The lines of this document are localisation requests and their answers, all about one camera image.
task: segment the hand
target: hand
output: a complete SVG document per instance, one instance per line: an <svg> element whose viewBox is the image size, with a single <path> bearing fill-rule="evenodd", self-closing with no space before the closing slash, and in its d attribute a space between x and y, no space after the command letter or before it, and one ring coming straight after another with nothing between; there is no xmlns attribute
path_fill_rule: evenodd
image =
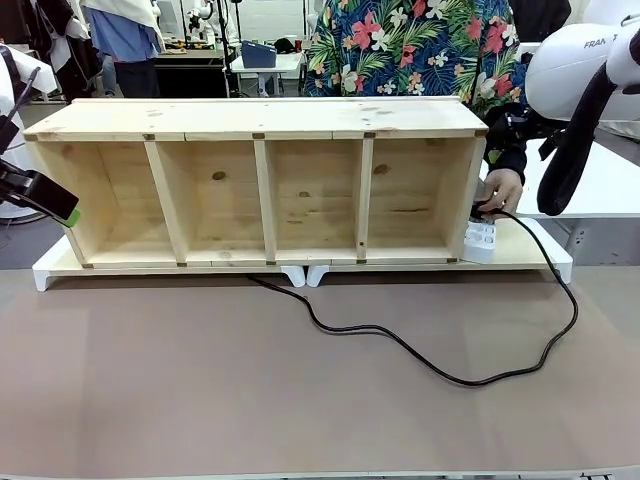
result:
<svg viewBox="0 0 640 480"><path fill-rule="evenodd" d="M507 213L515 214L521 196L520 175L509 168L499 168L489 173L484 180L484 193L478 200L487 203L478 210L489 212L501 208Z"/></svg>

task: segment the green tape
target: green tape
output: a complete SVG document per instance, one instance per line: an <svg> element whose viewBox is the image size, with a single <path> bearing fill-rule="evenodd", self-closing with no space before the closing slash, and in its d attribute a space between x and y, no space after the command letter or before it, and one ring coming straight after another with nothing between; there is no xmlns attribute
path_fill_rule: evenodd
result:
<svg viewBox="0 0 640 480"><path fill-rule="evenodd" d="M71 212L71 215L69 215L69 218L67 218L66 220L61 220L60 223L62 223L65 227L74 227L76 225L76 223L78 223L78 219L80 218L80 210L78 210L77 208Z"/></svg>

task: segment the white power strip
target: white power strip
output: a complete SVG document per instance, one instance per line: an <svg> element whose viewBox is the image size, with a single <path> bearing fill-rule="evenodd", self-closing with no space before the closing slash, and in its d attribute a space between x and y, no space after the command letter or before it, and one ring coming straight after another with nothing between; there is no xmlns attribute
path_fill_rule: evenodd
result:
<svg viewBox="0 0 640 480"><path fill-rule="evenodd" d="M464 236L462 260L472 263L489 264L493 262L496 251L496 226L493 222L469 220Z"/></svg>

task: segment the blue shirt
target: blue shirt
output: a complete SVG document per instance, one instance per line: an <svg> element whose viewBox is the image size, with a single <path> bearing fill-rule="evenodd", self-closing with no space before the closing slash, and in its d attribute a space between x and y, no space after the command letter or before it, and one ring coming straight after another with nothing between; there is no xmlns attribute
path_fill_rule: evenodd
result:
<svg viewBox="0 0 640 480"><path fill-rule="evenodd" d="M86 11L93 46L115 62L143 62L158 55L160 45L153 28L93 8Z"/></svg>

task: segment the floral shirt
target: floral shirt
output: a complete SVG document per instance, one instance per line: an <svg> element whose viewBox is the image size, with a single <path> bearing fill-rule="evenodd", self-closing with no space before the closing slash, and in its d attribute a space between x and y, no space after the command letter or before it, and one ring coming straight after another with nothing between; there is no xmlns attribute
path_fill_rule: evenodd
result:
<svg viewBox="0 0 640 480"><path fill-rule="evenodd" d="M458 95L479 117L524 102L507 0L326 0L306 91Z"/></svg>

